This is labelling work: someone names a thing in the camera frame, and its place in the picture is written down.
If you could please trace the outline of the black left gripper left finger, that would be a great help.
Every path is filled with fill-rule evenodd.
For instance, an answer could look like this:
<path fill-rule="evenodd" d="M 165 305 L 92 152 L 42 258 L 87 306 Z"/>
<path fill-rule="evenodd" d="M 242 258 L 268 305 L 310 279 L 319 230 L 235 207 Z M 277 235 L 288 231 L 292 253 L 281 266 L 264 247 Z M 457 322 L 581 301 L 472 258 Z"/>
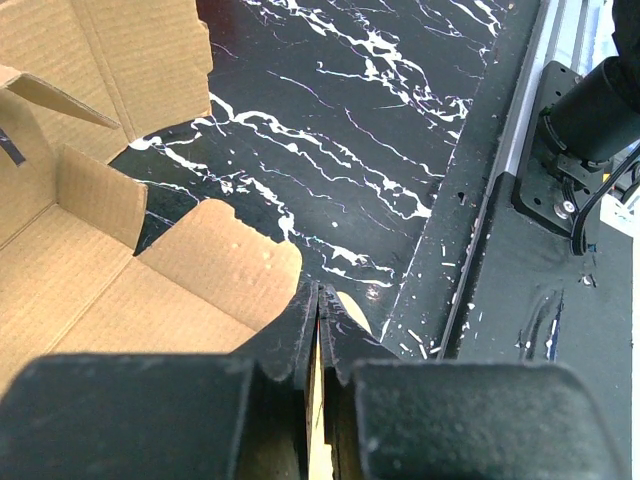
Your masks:
<path fill-rule="evenodd" d="M 5 479 L 304 479 L 320 289 L 228 354 L 60 354 L 1 401 Z"/>

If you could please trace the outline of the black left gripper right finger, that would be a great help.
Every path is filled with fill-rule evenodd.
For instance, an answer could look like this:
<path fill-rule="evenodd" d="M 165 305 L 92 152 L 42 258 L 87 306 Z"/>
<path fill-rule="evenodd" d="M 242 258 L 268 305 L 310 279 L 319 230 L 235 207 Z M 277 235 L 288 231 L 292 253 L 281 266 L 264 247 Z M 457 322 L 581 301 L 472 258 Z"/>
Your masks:
<path fill-rule="evenodd" d="M 626 479 L 594 399 L 545 363 L 411 362 L 318 297 L 325 438 L 337 479 Z"/>

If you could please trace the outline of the brown cardboard box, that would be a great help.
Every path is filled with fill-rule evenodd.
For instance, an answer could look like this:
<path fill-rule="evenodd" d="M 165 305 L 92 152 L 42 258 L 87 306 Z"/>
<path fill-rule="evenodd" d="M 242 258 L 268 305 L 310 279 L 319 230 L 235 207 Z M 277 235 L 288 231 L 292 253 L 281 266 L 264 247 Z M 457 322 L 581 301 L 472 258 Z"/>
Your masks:
<path fill-rule="evenodd" d="M 220 200 L 138 249 L 148 189 L 113 160 L 208 116 L 212 67 L 192 1 L 2 3 L 1 401 L 48 355 L 228 354 L 303 284 L 297 247 Z"/>

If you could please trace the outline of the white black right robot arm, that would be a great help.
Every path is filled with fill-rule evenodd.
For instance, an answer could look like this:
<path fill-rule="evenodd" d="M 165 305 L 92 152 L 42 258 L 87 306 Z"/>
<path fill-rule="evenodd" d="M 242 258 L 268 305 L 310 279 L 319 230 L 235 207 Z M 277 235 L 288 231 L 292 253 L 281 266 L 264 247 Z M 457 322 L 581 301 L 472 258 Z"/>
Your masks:
<path fill-rule="evenodd" d="M 565 156 L 597 172 L 639 139 L 639 3 L 612 4 L 617 49 L 540 115 L 554 159 Z"/>

